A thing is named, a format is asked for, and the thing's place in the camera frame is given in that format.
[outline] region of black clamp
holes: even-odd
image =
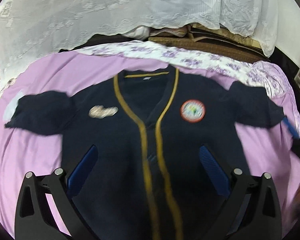
[[[99,239],[67,196],[65,175],[62,168],[47,176],[37,177],[33,172],[26,174],[16,210],[16,240]],[[204,240],[280,240],[280,206],[271,175],[248,176],[240,169],[234,169],[231,177],[231,194]],[[71,236],[58,230],[45,194],[52,194]],[[227,236],[246,194],[251,197],[244,218],[238,230]]]

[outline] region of clothing label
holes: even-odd
[[[116,112],[118,112],[117,107],[109,107],[109,108],[103,108],[103,106],[94,106],[89,111],[89,116],[91,118],[99,118],[102,119],[106,116],[112,116]]]
[[[199,122],[205,114],[205,107],[202,102],[191,99],[181,106],[180,112],[184,120],[188,122]]]

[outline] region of round badge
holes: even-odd
[[[188,122],[199,122],[205,114],[203,103],[194,99],[186,101],[180,111],[182,118]]]

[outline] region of blue gripper pad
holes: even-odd
[[[288,127],[288,130],[290,132],[290,134],[292,135],[292,137],[294,139],[300,139],[299,134],[297,132],[297,130],[293,127],[293,125],[289,122],[288,117],[285,116],[282,121],[286,124],[286,126]]]
[[[67,180],[67,196],[69,199],[79,194],[97,160],[98,150],[95,145],[92,145]]]
[[[216,189],[217,194],[224,196],[227,199],[231,193],[228,176],[224,173],[213,155],[205,146],[200,147],[199,158],[214,188]]]

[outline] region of white embroidered cloth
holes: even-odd
[[[273,3],[269,13],[268,3]],[[253,35],[269,56],[277,31],[275,4],[274,0],[3,0],[0,86],[40,57],[73,49],[96,33],[126,33],[139,25],[178,28],[198,22],[218,29],[221,22],[232,32]],[[265,26],[270,33],[263,32]]]

